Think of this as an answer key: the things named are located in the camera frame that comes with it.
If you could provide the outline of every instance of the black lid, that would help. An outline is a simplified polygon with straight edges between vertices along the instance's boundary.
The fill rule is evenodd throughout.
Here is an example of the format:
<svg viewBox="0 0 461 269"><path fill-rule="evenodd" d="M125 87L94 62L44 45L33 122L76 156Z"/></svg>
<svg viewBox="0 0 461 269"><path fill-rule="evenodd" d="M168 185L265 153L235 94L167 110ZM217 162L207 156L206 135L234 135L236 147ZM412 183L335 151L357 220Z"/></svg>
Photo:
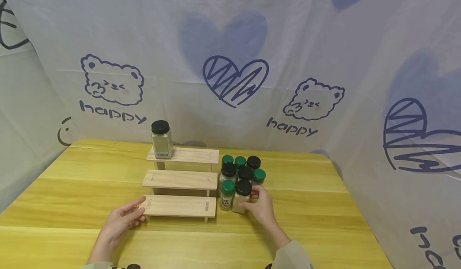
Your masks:
<svg viewBox="0 0 461 269"><path fill-rule="evenodd" d="M246 180L239 180L239 182L237 182L235 191L239 195L248 196L251 194L251 183Z"/></svg>
<svg viewBox="0 0 461 269"><path fill-rule="evenodd" d="M250 166L253 169L258 169L261 167L261 159L256 156L250 156L247 159L247 166Z"/></svg>
<svg viewBox="0 0 461 269"><path fill-rule="evenodd" d="M170 130L170 125L165 120L157 120L152 123L151 128L154 134L164 134Z"/></svg>
<svg viewBox="0 0 461 269"><path fill-rule="evenodd" d="M248 166L240 167L239 178L251 181L251 179L253 179L253 169L249 168Z"/></svg>
<svg viewBox="0 0 461 269"><path fill-rule="evenodd" d="M226 177L234 177L237 173L237 166L234 163L224 163L221 167L221 173Z"/></svg>

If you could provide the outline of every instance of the plastic spice jar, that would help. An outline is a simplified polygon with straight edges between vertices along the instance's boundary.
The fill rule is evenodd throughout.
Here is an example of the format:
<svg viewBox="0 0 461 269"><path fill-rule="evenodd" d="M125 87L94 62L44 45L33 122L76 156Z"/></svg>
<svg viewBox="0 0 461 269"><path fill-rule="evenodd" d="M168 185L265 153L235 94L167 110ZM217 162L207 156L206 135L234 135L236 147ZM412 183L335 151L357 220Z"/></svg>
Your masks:
<svg viewBox="0 0 461 269"><path fill-rule="evenodd" d="M253 185L261 185L264 183L264 179L266 178L266 172L263 169L256 169L253 174Z"/></svg>
<svg viewBox="0 0 461 269"><path fill-rule="evenodd" d="M251 180L253 179L253 174L253 169L249 168L248 166L243 166L239 169L239 172L237 174L239 178L237 178L237 181L245 180L251 183Z"/></svg>
<svg viewBox="0 0 461 269"><path fill-rule="evenodd" d="M231 155L224 155L222 157L222 163L233 163L234 162L234 158L231 156Z"/></svg>
<svg viewBox="0 0 461 269"><path fill-rule="evenodd" d="M246 164L246 159L243 156L237 156L235 157L235 164L237 166L237 171L239 171L240 167L245 166Z"/></svg>
<svg viewBox="0 0 461 269"><path fill-rule="evenodd" d="M240 214L245 214L245 209L240 207L240 203L248 202L251 194L251 183L246 180L237 182L235 188L234 200L232 202L232 211Z"/></svg>
<svg viewBox="0 0 461 269"><path fill-rule="evenodd" d="M152 145L157 159L171 159L173 156L173 138L170 125L165 120L152 123Z"/></svg>
<svg viewBox="0 0 461 269"><path fill-rule="evenodd" d="M226 180L221 185L221 199L219 208L223 211L229 211L232 206L232 199L235 192L235 183L232 180Z"/></svg>
<svg viewBox="0 0 461 269"><path fill-rule="evenodd" d="M237 167L234 163L224 163L221 167L221 174L219 175L218 195L221 196L221 186L226 180L235 183L237 179Z"/></svg>
<svg viewBox="0 0 461 269"><path fill-rule="evenodd" d="M261 167L261 159L256 156L250 156L247 159L247 166L255 170Z"/></svg>

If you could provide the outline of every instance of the sleeve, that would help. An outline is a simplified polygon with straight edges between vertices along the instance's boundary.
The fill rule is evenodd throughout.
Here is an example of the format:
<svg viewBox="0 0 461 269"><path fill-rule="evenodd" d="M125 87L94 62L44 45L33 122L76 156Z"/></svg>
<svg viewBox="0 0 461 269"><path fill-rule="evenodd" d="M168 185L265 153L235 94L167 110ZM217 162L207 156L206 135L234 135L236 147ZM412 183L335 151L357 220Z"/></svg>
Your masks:
<svg viewBox="0 0 461 269"><path fill-rule="evenodd" d="M298 241L291 241L275 253L274 269L313 269L311 259Z"/></svg>
<svg viewBox="0 0 461 269"><path fill-rule="evenodd" d="M112 269L112 262L99 262L94 264L88 264L83 266L81 269Z"/></svg>

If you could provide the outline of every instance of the yellow wooden table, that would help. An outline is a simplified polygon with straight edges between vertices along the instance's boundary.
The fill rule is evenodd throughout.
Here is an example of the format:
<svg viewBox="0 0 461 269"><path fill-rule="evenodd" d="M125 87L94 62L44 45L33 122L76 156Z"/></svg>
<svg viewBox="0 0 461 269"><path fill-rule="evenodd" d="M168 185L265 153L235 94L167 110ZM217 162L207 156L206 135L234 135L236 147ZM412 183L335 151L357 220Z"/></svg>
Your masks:
<svg viewBox="0 0 461 269"><path fill-rule="evenodd" d="M148 194L141 187L150 144L82 140L67 148L0 215L5 268L75 269L85 264L107 214ZM301 242L316 269L390 269L388 260L328 159L318 154L220 149L257 155L267 172L277 220ZM167 163L206 171L207 165ZM220 164L213 166L218 172ZM275 251L245 215L216 211L203 219L152 217L130 230L116 253L120 266L143 269L264 269Z"/></svg>

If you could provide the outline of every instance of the wooden shelf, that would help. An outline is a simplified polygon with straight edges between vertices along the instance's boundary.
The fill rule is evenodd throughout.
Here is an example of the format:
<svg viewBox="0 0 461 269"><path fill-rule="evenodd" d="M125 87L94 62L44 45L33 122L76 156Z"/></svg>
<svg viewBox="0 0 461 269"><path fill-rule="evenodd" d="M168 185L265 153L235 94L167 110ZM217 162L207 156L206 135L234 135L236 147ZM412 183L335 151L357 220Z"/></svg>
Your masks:
<svg viewBox="0 0 461 269"><path fill-rule="evenodd" d="M148 170L142 185L151 188L216 190L218 173Z"/></svg>
<svg viewBox="0 0 461 269"><path fill-rule="evenodd" d="M147 160L155 162L189 162L189 163L204 163L218 164L219 150L212 149L196 149L196 148L181 148L175 147L173 157L171 159L155 158L154 148L151 148L147 156Z"/></svg>
<svg viewBox="0 0 461 269"><path fill-rule="evenodd" d="M216 198L146 195L146 201L139 207L145 208L144 215L168 217L200 217L214 218L216 216Z"/></svg>

